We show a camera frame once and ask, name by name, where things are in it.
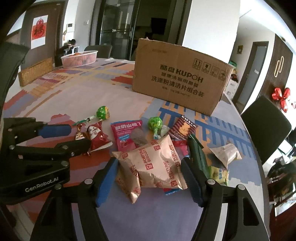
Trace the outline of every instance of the wood slat wall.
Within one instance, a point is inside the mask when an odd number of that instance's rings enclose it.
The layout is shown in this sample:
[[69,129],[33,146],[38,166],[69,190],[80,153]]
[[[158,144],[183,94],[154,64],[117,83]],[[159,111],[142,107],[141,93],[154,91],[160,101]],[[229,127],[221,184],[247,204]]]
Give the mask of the wood slat wall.
[[[281,60],[281,57],[284,56],[284,65],[281,73],[278,73],[277,78],[274,77],[274,70],[276,68],[276,63],[278,60]],[[269,65],[269,69],[267,75],[265,77],[264,83],[261,87],[261,90],[258,94],[260,96],[265,96],[269,100],[272,100],[271,95],[274,92],[276,87],[281,88],[284,91],[288,76],[290,73],[290,68],[292,64],[293,53],[288,48],[288,46],[275,35],[274,41],[274,50],[271,57],[271,62]],[[279,108],[279,103],[277,101],[272,100],[273,103]]]

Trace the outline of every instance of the white cabinet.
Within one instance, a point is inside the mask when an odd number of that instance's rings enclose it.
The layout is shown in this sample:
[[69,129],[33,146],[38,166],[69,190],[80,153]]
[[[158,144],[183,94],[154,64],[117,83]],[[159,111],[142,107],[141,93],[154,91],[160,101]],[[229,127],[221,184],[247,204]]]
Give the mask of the white cabinet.
[[230,97],[233,98],[235,91],[237,89],[238,83],[234,80],[229,80],[228,85],[226,86],[225,93]]

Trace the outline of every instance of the chair back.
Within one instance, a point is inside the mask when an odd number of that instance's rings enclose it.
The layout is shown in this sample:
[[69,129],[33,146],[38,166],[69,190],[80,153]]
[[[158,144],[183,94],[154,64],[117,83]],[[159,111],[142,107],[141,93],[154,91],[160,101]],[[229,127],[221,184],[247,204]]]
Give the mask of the chair back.
[[110,58],[112,45],[89,45],[84,51],[97,50],[97,58]]
[[264,96],[254,101],[241,114],[241,118],[262,164],[276,151],[292,128],[283,113]]

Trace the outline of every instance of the wicker basket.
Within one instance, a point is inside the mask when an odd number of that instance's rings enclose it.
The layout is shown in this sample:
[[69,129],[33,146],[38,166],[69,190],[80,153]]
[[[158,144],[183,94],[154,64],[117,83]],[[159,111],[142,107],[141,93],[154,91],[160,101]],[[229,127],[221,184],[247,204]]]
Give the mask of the wicker basket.
[[80,52],[80,55],[69,54],[61,57],[65,69],[76,68],[96,61],[97,50]]
[[23,69],[21,72],[18,73],[20,86],[24,87],[27,84],[31,83],[33,80],[51,72],[52,70],[52,58],[40,61],[31,67]]

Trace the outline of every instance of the tablecloth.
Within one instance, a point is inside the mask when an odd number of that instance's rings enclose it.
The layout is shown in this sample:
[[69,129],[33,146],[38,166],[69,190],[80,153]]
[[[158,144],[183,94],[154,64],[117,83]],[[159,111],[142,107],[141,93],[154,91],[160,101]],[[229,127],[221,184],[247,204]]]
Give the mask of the tablecloth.
[[[133,92],[131,89],[134,63],[114,59],[97,59],[95,63],[74,69],[57,69],[25,86],[4,105],[4,117],[35,117],[49,124],[73,124],[92,116],[105,105],[110,119],[103,121],[103,130],[114,141],[110,123],[124,120],[143,121],[144,132],[150,117],[159,116],[171,127],[180,115],[185,115],[197,125],[196,136],[204,146],[208,165],[220,163],[209,148],[227,142],[236,145],[242,160],[229,165],[229,185],[244,184],[264,219],[263,191],[256,155],[249,135],[233,105],[226,97],[218,103],[209,117],[174,103]],[[36,137],[22,145],[54,147],[59,142],[73,140],[76,128],[67,137],[43,139]],[[77,185],[91,178],[103,168],[116,150],[100,150],[88,156],[70,159],[70,182]],[[48,192],[23,202],[30,219],[35,222]],[[216,240],[221,240],[227,207],[223,205]],[[135,204],[116,183],[107,201],[98,209],[109,240],[191,240],[202,209],[192,201],[188,190],[165,196],[162,189],[143,188]],[[84,240],[78,208],[73,204],[73,216],[78,240]]]

